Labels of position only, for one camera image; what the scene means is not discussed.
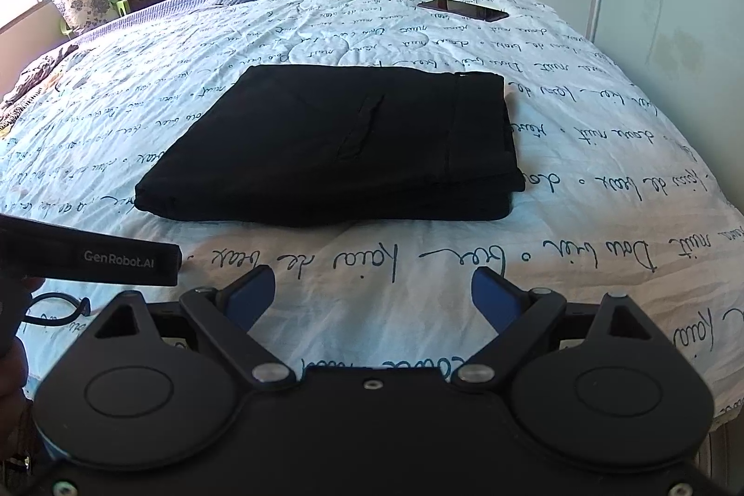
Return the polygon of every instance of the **triangular cutout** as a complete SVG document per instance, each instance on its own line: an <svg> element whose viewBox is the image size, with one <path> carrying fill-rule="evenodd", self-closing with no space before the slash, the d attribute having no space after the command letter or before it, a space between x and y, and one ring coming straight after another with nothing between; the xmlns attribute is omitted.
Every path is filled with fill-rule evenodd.
<svg viewBox="0 0 744 496"><path fill-rule="evenodd" d="M129 305L120 305L95 336L98 339L111 339L114 337L132 337L137 333L139 333L139 329L135 322L134 311Z"/></svg>
<svg viewBox="0 0 744 496"><path fill-rule="evenodd" d="M618 305L612 314L609 325L609 334L612 337L625 337L630 339L649 340L651 335L646 332L635 316L627 307Z"/></svg>

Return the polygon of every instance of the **black pants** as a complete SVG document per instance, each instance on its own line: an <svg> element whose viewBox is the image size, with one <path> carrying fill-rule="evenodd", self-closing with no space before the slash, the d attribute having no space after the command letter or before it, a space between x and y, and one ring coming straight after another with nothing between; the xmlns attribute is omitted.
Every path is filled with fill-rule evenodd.
<svg viewBox="0 0 744 496"><path fill-rule="evenodd" d="M524 189L501 76L254 66L145 175L135 206L289 226L492 220Z"/></svg>

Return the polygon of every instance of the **smartphone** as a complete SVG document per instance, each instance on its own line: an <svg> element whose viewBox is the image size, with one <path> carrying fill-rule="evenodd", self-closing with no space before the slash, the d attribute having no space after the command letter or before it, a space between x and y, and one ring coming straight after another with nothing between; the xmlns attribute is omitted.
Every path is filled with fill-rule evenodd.
<svg viewBox="0 0 744 496"><path fill-rule="evenodd" d="M463 3L462 1L453 0L426 1L425 3L419 3L418 7L434 9L436 12L462 15L465 18L484 20L486 22L496 22L497 20L503 20L504 18L509 17L507 12L501 12L498 9L481 7L480 5L472 5L471 3Z"/></svg>

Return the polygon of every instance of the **finger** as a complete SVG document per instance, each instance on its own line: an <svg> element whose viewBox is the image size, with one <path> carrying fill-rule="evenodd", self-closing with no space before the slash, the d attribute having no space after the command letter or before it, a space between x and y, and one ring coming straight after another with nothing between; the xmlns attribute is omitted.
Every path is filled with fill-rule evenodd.
<svg viewBox="0 0 744 496"><path fill-rule="evenodd" d="M21 340L16 337L10 351L0 359L0 397L25 386L28 380L28 361Z"/></svg>
<svg viewBox="0 0 744 496"><path fill-rule="evenodd" d="M36 292L44 285L43 278L24 278L21 280L24 288L27 288L29 292Z"/></svg>
<svg viewBox="0 0 744 496"><path fill-rule="evenodd" d="M4 398L0 398L0 456L3 460L15 454L14 443L8 438L13 434L26 409L26 398L21 390L17 390Z"/></svg>

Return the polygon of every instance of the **white pillow with flower print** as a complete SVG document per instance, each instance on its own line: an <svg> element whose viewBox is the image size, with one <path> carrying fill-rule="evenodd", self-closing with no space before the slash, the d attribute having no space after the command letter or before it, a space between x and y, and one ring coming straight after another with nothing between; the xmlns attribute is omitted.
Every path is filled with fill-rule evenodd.
<svg viewBox="0 0 744 496"><path fill-rule="evenodd" d="M87 33L119 17L110 0L52 0L75 34Z"/></svg>

